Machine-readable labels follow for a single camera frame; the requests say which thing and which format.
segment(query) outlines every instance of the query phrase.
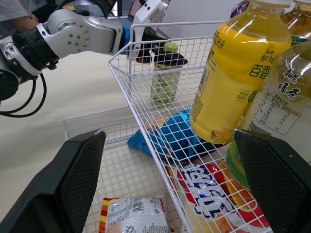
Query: snack bag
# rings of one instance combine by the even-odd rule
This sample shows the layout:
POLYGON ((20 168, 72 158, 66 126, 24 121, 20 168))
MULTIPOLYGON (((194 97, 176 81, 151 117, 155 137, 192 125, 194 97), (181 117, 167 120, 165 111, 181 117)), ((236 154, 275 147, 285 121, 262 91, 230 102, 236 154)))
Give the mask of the snack bag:
MULTIPOLYGON (((259 233, 269 227, 256 200, 233 179, 225 161, 219 164, 194 161, 179 170, 168 169, 172 177, 173 172, 179 182, 173 179, 176 189, 186 193, 180 192, 179 197, 193 226, 192 232, 259 233)), ((180 232, 186 232, 183 224, 180 232)))
MULTIPOLYGON (((193 133, 190 126, 190 110, 177 112, 176 115, 171 117, 164 117, 152 125, 146 125, 145 128, 155 144, 154 150, 158 152, 165 162, 166 160, 171 162, 172 157, 183 159, 186 156, 190 160, 194 160, 198 158, 197 154, 203 157, 208 154, 207 151, 215 151, 215 147, 222 147, 222 145, 213 145, 206 142, 193 133)), ((127 145, 152 157, 140 130, 127 141, 127 145)))
POLYGON ((173 233, 166 222, 164 196, 104 198, 100 233, 173 233))

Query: white snack package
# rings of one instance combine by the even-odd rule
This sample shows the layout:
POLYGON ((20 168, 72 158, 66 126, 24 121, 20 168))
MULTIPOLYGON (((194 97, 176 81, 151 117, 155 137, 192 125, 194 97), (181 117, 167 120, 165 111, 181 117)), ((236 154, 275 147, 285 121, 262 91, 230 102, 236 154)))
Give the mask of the white snack package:
POLYGON ((166 221, 164 196, 104 198, 100 233, 172 233, 166 221))

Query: white floor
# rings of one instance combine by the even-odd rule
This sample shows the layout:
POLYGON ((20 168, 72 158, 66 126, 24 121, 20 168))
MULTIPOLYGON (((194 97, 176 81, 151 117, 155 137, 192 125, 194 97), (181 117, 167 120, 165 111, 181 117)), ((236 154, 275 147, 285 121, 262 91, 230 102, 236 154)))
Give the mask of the white floor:
MULTIPOLYGON (((126 105, 108 67, 110 58, 84 52, 61 60, 56 70, 44 72, 48 94, 36 115, 22 119, 0 116, 0 221, 64 143, 64 118, 126 105)), ((37 83, 35 98, 22 113, 39 104, 41 80, 37 83)), ((22 105, 31 87, 31 82, 20 86, 13 98, 2 102, 0 111, 22 105)))

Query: nutrition label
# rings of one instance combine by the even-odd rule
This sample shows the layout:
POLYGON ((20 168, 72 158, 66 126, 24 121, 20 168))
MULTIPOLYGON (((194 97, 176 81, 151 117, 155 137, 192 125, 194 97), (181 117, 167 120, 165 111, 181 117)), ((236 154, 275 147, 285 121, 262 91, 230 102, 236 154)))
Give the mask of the nutrition label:
POLYGON ((118 223, 122 223, 124 227, 132 227, 137 221, 135 230, 137 233, 139 227, 146 227, 146 229, 165 229, 163 231, 144 231, 146 233, 168 233, 169 228, 165 226, 165 204, 163 198, 124 198, 115 201, 108 207, 107 227, 111 227, 118 223))
POLYGON ((204 90, 205 84, 206 84, 206 80, 209 74, 209 70, 205 67, 204 71, 203 71, 203 75, 202 78, 200 80, 200 84, 199 84, 199 88, 198 88, 198 92, 197 94, 201 97, 202 96, 202 92, 204 90))
POLYGON ((280 96, 273 96, 265 90, 265 96, 257 106, 254 116, 258 123, 286 135, 302 114, 288 108, 287 102, 280 96))

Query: yellow juice bottle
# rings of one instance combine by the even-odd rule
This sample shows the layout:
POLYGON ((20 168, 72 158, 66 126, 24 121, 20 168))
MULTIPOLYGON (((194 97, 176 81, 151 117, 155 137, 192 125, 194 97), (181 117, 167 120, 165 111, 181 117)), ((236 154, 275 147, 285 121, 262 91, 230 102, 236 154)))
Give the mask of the yellow juice bottle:
POLYGON ((252 0, 246 12, 215 32, 191 111, 191 126, 204 140, 225 144, 270 72, 291 45, 280 18, 291 0, 252 0))

